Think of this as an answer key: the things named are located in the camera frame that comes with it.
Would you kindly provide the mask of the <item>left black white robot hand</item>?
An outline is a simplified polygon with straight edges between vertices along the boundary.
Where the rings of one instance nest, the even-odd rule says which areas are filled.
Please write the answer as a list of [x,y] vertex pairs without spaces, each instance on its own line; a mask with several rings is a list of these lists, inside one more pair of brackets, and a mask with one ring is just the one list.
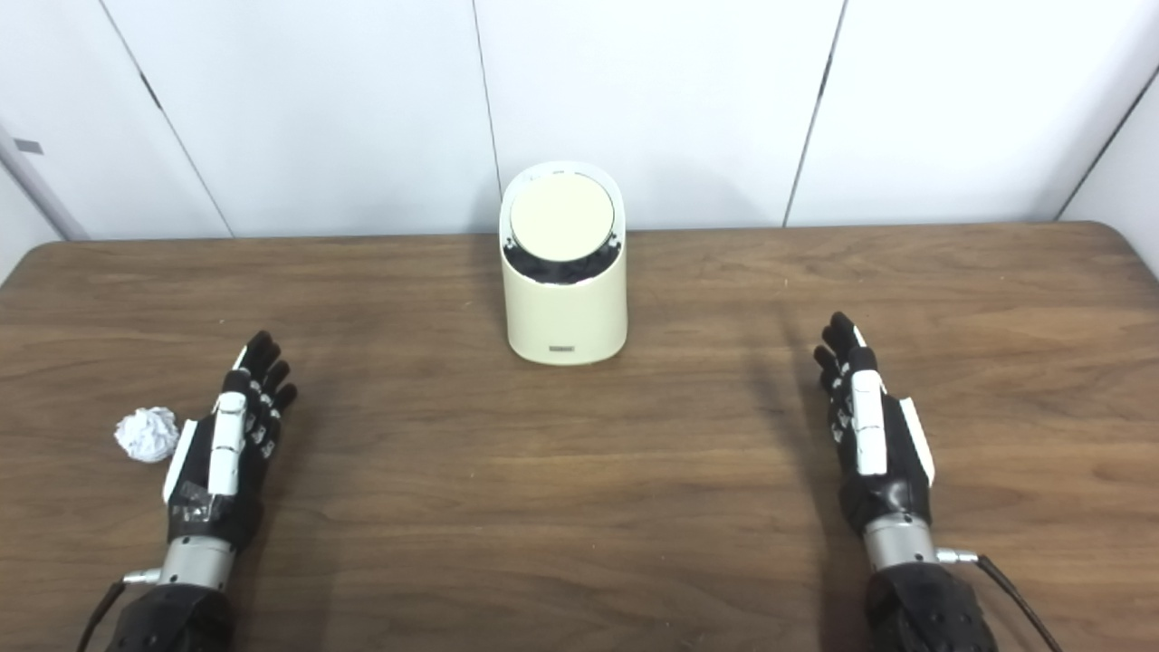
[[284,416],[298,396],[269,331],[249,339],[210,412],[187,422],[163,484],[167,541],[210,537],[245,551],[258,533],[263,488]]

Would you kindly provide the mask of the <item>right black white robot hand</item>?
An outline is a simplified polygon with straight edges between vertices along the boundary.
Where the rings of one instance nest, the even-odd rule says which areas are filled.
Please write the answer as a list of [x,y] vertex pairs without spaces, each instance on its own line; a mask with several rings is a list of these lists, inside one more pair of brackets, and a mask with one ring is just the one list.
[[846,523],[861,535],[881,517],[933,523],[933,456],[914,401],[885,389],[873,347],[844,312],[836,312],[814,350],[828,395]]

